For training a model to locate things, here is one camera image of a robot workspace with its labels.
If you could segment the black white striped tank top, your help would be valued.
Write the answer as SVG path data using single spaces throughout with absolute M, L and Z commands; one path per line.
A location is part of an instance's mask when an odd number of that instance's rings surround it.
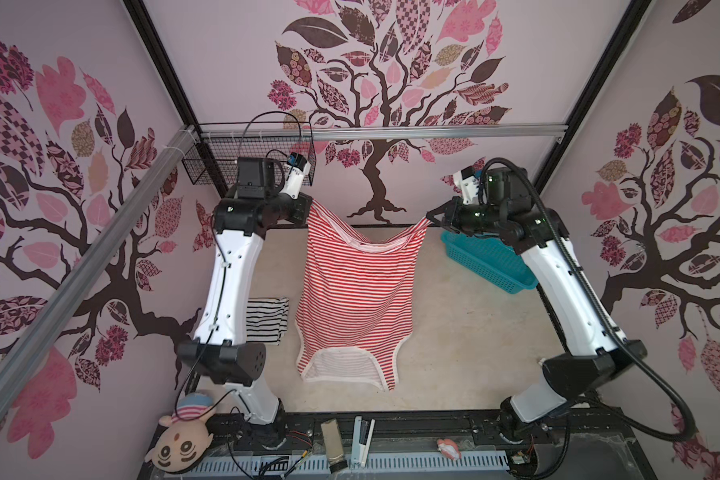
M 250 299 L 246 307 L 247 341 L 279 345 L 288 329 L 289 307 L 287 297 Z

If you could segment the red white striped tank top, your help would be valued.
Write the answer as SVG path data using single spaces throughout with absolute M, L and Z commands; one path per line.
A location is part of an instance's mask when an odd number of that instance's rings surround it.
M 303 381 L 395 388 L 397 356 L 413 332 L 415 269 L 429 225 L 422 219 L 376 242 L 319 203 L 311 206 L 295 316 Z

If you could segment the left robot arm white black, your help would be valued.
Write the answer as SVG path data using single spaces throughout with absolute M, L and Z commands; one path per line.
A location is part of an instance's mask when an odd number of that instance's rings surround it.
M 246 311 L 254 269 L 267 232 L 281 221 L 304 225 L 312 199 L 302 193 L 311 165 L 292 152 L 284 161 L 240 157 L 236 182 L 212 217 L 214 265 L 205 307 L 179 359 L 219 387 L 220 405 L 232 401 L 266 448 L 286 439 L 285 413 L 263 378 L 266 347 L 247 333 Z

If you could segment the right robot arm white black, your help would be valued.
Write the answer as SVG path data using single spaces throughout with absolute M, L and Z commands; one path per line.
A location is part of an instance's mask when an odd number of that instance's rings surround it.
M 445 230 L 468 237 L 498 239 L 525 263 L 544 291 L 547 311 L 564 351 L 541 364 L 540 380 L 500 406 L 498 428 L 520 443 L 532 424 L 560 415 L 585 393 L 615 379 L 645 357 L 638 340 L 627 339 L 600 302 L 587 296 L 583 271 L 559 215 L 534 201 L 523 170 L 468 166 L 452 176 L 458 196 L 428 212 Z

